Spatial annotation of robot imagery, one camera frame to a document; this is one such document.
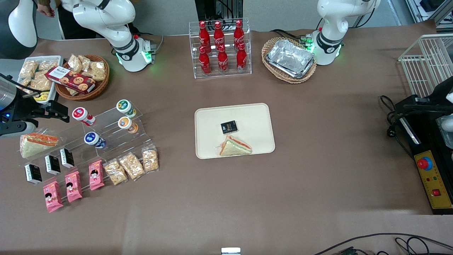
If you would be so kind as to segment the bystander hand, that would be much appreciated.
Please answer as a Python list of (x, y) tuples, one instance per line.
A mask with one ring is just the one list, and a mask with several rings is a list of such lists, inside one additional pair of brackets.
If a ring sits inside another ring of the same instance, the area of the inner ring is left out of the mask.
[(47, 5), (38, 4), (37, 11), (39, 13), (42, 13), (46, 17), (50, 17), (50, 18), (55, 17), (55, 11), (50, 6), (50, 4), (47, 4)]

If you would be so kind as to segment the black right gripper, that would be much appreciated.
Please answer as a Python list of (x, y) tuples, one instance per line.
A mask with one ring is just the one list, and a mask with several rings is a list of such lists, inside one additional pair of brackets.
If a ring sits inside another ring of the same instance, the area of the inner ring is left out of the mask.
[(35, 118), (56, 118), (69, 123), (69, 116), (58, 113), (68, 113), (68, 108), (58, 102), (47, 102), (42, 105), (32, 97), (23, 97), (23, 93), (17, 93), (13, 102), (1, 109), (1, 123), (13, 121), (26, 121)]

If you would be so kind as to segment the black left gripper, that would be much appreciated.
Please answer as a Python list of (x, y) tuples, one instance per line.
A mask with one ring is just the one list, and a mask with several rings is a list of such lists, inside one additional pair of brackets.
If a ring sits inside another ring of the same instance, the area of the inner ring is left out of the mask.
[[(447, 99), (448, 94), (452, 93), (452, 87), (453, 76), (438, 84), (432, 94), (430, 94), (430, 105), (446, 108), (446, 115), (451, 115), (453, 113), (452, 102)], [(429, 106), (418, 104), (405, 104), (403, 105), (403, 109), (406, 114), (430, 111)]]

